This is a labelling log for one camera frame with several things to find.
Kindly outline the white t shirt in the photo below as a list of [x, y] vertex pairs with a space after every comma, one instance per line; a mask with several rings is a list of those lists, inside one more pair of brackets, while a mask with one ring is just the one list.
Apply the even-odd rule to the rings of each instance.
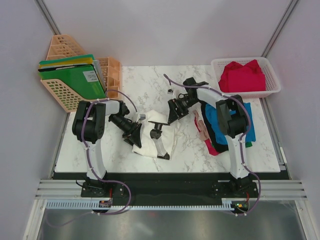
[[134, 145], [132, 152], [144, 157], [170, 160], [177, 142], [180, 123], [168, 123], [168, 117], [155, 110], [145, 113], [145, 119], [141, 123], [141, 147]]

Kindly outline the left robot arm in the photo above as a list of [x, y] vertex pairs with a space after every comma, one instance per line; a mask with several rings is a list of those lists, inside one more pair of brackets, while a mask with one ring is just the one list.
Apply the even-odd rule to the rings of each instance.
[[131, 146], [142, 147], [142, 124], [125, 116], [130, 113], [122, 100], [80, 101], [72, 124], [72, 133], [83, 143], [87, 162], [87, 177], [97, 180], [92, 191], [106, 196], [110, 185], [104, 179], [107, 170], [103, 163], [101, 139], [105, 132], [106, 117], [122, 131], [122, 139]]

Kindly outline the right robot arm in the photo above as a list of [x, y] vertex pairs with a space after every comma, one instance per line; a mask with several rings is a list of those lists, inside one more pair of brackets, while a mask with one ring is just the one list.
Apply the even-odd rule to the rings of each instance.
[[246, 165], [246, 135], [251, 129], [251, 119], [240, 95], [225, 95], [213, 89], [207, 82], [186, 79], [183, 84], [163, 75], [169, 84], [184, 87], [186, 94], [181, 98], [168, 101], [168, 124], [182, 119], [189, 114], [189, 108], [198, 102], [215, 106], [217, 123], [225, 136], [230, 158], [229, 182], [222, 184], [221, 196], [240, 197], [249, 190], [256, 190], [257, 185], [250, 179], [253, 173]]

